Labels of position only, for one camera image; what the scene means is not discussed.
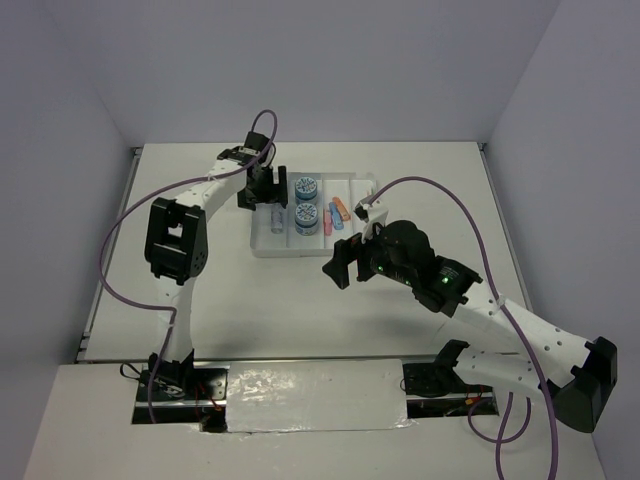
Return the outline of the small blue bottle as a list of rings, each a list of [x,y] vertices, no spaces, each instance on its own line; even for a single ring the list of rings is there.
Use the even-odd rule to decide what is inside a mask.
[[[284,231],[284,215],[285,210],[280,204],[275,204],[272,206],[270,216],[272,233],[281,234]]]

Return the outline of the blue highlighter marker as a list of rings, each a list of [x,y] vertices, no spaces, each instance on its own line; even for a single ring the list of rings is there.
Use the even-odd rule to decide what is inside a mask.
[[[330,214],[331,223],[333,225],[333,229],[343,230],[344,223],[343,223],[342,215],[338,210],[338,207],[335,202],[329,203],[329,214]]]

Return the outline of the pink highlighter cap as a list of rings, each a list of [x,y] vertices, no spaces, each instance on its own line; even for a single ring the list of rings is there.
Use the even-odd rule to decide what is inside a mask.
[[[328,209],[325,209],[323,211],[323,229],[324,229],[324,235],[326,237],[330,237],[332,235],[333,220],[332,220],[332,214]]]

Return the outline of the orange highlighter cap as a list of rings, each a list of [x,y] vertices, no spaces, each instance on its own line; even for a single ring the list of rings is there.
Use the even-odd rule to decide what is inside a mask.
[[[332,202],[335,204],[336,209],[341,216],[341,219],[343,221],[349,221],[351,219],[351,215],[342,200],[339,197],[334,196],[332,198]]]

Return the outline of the blue ink jar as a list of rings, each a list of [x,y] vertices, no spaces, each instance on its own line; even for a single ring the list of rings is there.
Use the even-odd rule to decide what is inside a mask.
[[[319,213],[317,207],[309,202],[303,202],[294,210],[294,228],[299,235],[314,235],[319,228]]]
[[[293,182],[294,201],[297,205],[316,205],[319,196],[318,181],[311,176],[301,176]]]

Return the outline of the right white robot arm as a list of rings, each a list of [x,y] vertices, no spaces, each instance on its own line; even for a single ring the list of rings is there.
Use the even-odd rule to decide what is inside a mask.
[[[436,392],[462,385],[507,389],[530,399],[549,398],[564,425],[591,433],[617,383],[617,347],[604,337],[589,341],[564,331],[491,291],[488,282],[462,263],[440,256],[428,236],[407,220],[377,224],[335,243],[322,271],[340,288],[349,286],[350,264],[357,281],[379,275],[411,289],[429,311],[478,329],[507,351],[490,353],[467,340],[452,339],[425,374],[408,374],[405,385],[419,394],[420,382]]]

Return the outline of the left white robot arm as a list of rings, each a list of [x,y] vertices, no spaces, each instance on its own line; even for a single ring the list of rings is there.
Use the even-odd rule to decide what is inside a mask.
[[[195,280],[209,256],[208,222],[232,197],[251,211],[262,204],[287,206],[287,171],[273,168],[275,153],[269,137],[250,131],[242,145],[218,155],[204,182],[151,205],[144,257],[156,279],[165,326],[149,357],[149,382],[172,398],[189,396],[196,385],[190,323]]]

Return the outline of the white compartment tray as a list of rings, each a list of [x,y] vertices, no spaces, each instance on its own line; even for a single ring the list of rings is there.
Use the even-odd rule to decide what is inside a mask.
[[[315,205],[319,213],[319,228],[314,235],[299,235],[294,228],[293,182],[301,176],[311,176],[318,181],[319,196]],[[252,213],[250,247],[256,257],[311,257],[329,256],[336,241],[346,239],[360,231],[363,222],[354,214],[358,201],[376,193],[378,185],[371,174],[364,176],[355,173],[299,173],[288,175],[288,204],[285,208],[284,231],[281,234],[271,232],[271,209],[273,205],[259,205]],[[324,235],[323,211],[329,210],[334,196],[339,197],[348,209],[351,219],[343,221],[343,230],[334,230],[330,237]]]

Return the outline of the silver foil panel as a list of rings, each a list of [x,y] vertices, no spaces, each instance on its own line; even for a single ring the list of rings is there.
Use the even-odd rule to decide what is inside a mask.
[[[233,433],[405,428],[397,359],[233,363],[226,424]]]

